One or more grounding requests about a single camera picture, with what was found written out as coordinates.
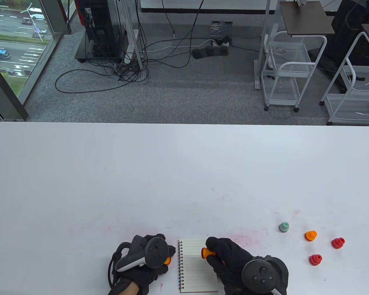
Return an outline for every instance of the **orange object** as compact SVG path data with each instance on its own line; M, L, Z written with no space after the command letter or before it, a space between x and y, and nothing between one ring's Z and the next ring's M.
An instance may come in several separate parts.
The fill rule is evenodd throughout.
M322 259L323 258L321 257L320 254L314 254L314 255L309 257L309 262L310 262L311 265L317 266L321 263Z
M169 265L171 263L171 257L168 257L167 260L164 262L165 265Z
M212 252L211 250L205 247L201 249L201 257L203 259L206 259L209 255L216 256L216 252Z
M317 232L315 230L311 230L311 231L305 233L305 239L308 242L314 241L316 237L317 237Z

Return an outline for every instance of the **spiral notebook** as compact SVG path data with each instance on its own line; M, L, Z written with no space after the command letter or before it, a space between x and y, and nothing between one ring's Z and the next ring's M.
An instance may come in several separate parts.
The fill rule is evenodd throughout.
M205 240L179 240L179 290L181 293L217 292L219 282L213 268L201 257Z

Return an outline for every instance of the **white arrow marking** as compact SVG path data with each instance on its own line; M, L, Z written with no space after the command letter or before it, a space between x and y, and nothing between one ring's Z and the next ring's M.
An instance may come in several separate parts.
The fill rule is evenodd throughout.
M21 68L30 68L30 67L29 66L14 65L14 68L21 69Z

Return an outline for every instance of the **gray carpet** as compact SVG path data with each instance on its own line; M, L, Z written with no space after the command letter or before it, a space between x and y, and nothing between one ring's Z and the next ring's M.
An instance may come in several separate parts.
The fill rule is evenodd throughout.
M170 14L176 38L190 30L194 15ZM233 44L247 49L259 49L260 16L201 15L193 37L208 37L211 20L234 20ZM148 44L172 38L172 30L163 14L142 14ZM289 124L324 125L325 107L318 105L328 86L328 79L316 71L300 104L292 107L271 106L265 112L262 91L254 89L253 59L257 52L230 48L226 57L190 59L188 66L174 69L159 63L149 63L146 84L131 83L116 90L87 94L63 94L55 87L55 79L72 69L89 69L104 73L88 63L74 59L84 28L78 16L72 20L72 35L62 38L51 60L33 90L26 110L28 121L39 122L111 122L111 123L182 123L182 124ZM203 40L193 40L200 45ZM149 50L176 45L177 41L161 42ZM188 49L179 49L176 53ZM149 58L163 57L172 49L150 53ZM184 65L188 55L166 59L175 66ZM87 72L64 76L58 87L65 91L99 90L122 85L108 77Z

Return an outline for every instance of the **computer tower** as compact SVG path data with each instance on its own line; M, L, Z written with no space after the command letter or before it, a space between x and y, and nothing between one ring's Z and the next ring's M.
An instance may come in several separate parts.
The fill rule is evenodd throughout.
M82 42L88 42L84 45L85 59L112 59L120 56L123 44L116 2L113 0L76 0L75 3L81 22L86 29L87 38L82 40Z

